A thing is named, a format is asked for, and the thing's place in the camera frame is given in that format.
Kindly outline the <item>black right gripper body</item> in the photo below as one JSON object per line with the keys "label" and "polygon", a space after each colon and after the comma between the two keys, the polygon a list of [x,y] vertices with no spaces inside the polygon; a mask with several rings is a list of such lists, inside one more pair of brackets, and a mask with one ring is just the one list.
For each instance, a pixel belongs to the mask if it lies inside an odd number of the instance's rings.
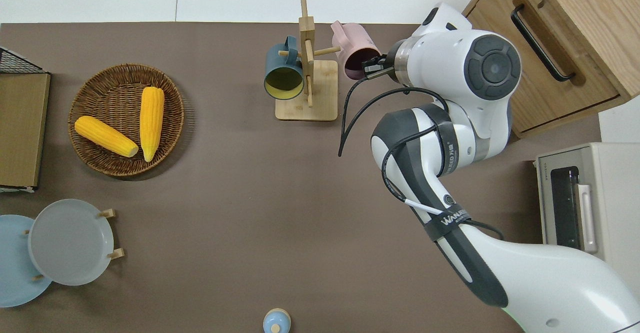
{"label": "black right gripper body", "polygon": [[366,80],[374,80],[392,71],[392,64],[387,62],[386,55],[378,55],[370,58],[362,62],[361,66]]}

